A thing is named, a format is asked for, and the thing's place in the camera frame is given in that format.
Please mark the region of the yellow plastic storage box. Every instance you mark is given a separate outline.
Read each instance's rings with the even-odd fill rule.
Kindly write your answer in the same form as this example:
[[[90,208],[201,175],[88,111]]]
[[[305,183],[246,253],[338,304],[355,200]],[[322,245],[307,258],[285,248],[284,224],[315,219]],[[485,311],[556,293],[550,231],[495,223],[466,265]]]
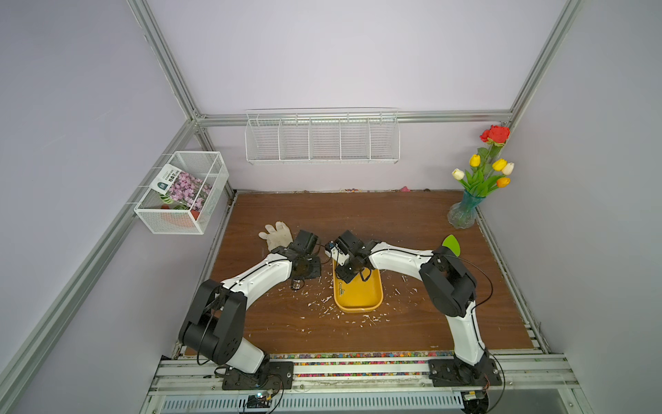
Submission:
[[[384,300],[384,289],[379,270],[364,269],[351,282],[341,280],[333,262],[334,303],[345,313],[367,313],[379,308]]]

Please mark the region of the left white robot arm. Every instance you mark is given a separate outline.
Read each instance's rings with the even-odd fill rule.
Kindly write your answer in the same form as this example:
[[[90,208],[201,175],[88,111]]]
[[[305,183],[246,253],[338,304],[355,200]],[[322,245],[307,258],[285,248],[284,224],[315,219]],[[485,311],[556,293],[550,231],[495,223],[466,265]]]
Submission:
[[[179,342],[217,365],[244,374],[265,371],[267,353],[244,337],[247,310],[280,283],[320,277],[321,260],[314,254],[317,242],[318,236],[302,230],[288,246],[274,248],[242,274],[203,282],[186,313]]]

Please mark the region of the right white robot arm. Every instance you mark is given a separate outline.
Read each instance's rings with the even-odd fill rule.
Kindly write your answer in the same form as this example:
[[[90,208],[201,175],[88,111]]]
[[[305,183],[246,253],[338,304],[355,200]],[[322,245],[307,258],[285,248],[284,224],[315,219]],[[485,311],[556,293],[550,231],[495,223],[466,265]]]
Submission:
[[[475,314],[478,283],[459,257],[455,236],[447,236],[434,250],[416,250],[385,241],[364,243],[346,231],[324,250],[334,262],[335,275],[344,282],[353,281],[364,270],[391,271],[422,281],[434,307],[447,318],[457,369],[487,369],[489,356]]]

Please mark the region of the white rubber glove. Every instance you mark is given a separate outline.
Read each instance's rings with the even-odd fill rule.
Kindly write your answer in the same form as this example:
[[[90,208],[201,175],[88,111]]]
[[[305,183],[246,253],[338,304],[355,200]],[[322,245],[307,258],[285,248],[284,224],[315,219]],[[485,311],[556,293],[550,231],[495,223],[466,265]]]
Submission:
[[[274,225],[267,224],[265,230],[259,233],[259,238],[265,241],[269,251],[279,247],[287,248],[293,242],[291,230],[281,221]]]

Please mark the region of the green leaf spatula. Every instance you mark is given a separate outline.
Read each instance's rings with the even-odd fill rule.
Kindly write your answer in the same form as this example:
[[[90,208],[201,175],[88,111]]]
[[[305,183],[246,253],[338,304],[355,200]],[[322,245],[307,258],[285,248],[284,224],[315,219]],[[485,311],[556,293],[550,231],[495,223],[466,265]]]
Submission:
[[[457,257],[461,255],[461,247],[458,239],[454,235],[448,235],[442,242],[442,246],[450,249]]]

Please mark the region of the blue glass vase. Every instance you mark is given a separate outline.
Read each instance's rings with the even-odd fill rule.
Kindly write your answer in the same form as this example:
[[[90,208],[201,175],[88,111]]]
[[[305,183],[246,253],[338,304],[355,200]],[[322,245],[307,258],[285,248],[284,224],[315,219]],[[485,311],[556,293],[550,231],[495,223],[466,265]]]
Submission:
[[[464,191],[462,200],[452,205],[448,212],[448,222],[455,229],[469,229],[478,219],[478,207],[485,197],[474,196]]]

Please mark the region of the pink flower packet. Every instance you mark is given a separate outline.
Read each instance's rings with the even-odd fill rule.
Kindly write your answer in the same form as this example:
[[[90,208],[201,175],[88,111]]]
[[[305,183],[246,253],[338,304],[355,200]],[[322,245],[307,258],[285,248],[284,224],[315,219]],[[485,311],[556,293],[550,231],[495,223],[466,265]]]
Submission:
[[[151,181],[149,188],[155,191],[161,201],[175,210],[201,212],[212,187],[203,179],[166,164]]]

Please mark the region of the artificial flower bouquet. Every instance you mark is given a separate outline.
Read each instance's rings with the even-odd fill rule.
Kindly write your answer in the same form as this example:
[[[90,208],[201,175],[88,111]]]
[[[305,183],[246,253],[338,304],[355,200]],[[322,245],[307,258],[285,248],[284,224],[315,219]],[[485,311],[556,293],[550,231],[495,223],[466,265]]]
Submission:
[[[492,125],[480,136],[484,146],[471,156],[468,170],[454,169],[453,178],[476,198],[487,198],[496,190],[510,185],[515,163],[500,157],[510,139],[510,128]]]

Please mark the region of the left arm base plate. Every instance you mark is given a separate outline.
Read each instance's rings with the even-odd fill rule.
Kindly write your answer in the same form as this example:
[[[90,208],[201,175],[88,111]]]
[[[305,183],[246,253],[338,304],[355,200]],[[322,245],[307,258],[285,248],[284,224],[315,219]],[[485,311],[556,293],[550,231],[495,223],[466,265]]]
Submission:
[[[293,362],[263,363],[254,374],[229,368],[223,375],[223,391],[290,390],[294,380]]]

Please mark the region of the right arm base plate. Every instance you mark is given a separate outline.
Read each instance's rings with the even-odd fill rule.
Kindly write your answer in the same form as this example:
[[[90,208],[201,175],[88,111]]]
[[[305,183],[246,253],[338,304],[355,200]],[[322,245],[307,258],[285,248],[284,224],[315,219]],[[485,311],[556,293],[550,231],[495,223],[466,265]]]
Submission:
[[[503,384],[498,365],[486,355],[476,365],[463,362],[457,357],[429,360],[429,371],[429,379],[435,387],[487,388]]]

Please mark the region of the aluminium front rail frame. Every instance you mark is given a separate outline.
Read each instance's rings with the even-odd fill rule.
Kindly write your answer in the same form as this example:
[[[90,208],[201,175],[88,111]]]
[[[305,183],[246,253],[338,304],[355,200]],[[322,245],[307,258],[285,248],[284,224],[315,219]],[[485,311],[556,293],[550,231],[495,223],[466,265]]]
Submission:
[[[592,413],[564,355],[497,352],[477,386],[441,386],[444,353],[275,355],[261,384],[192,358],[160,362],[143,413]]]

